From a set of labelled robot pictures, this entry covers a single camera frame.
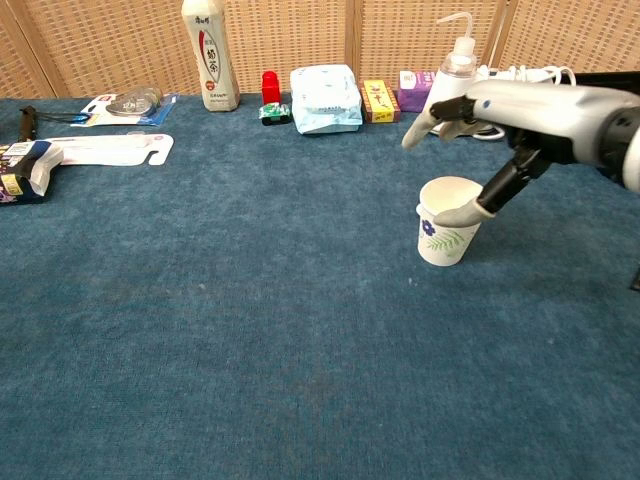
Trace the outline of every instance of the robotic hand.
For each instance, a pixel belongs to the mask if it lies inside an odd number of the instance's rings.
[[[415,147],[443,123],[440,138],[505,128],[514,157],[466,205],[440,213],[444,227],[468,227],[495,217],[509,200],[552,163],[584,163],[640,193],[640,97],[598,87],[508,80],[474,83],[458,98],[434,103],[421,113],[402,140]]]

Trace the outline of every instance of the white package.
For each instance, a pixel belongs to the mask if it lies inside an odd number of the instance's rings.
[[[354,132],[362,98],[347,65],[314,65],[291,72],[291,112],[298,132]]]

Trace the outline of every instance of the white paper cup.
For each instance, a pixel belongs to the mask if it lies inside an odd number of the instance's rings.
[[[445,228],[433,218],[440,212],[458,208],[477,197],[482,185],[467,178],[439,177],[420,190],[418,252],[427,262],[439,267],[455,265],[471,243],[480,224],[466,228]]]

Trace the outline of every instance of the blue carpet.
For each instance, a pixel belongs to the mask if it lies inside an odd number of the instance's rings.
[[[504,144],[307,138],[258,102],[181,97],[163,167],[0,208],[1,478],[638,478],[640,196],[553,166],[434,267],[420,187]]]

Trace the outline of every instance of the red bottle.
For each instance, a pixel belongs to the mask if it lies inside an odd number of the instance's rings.
[[[280,83],[278,75],[271,70],[262,74],[262,103],[280,103]]]

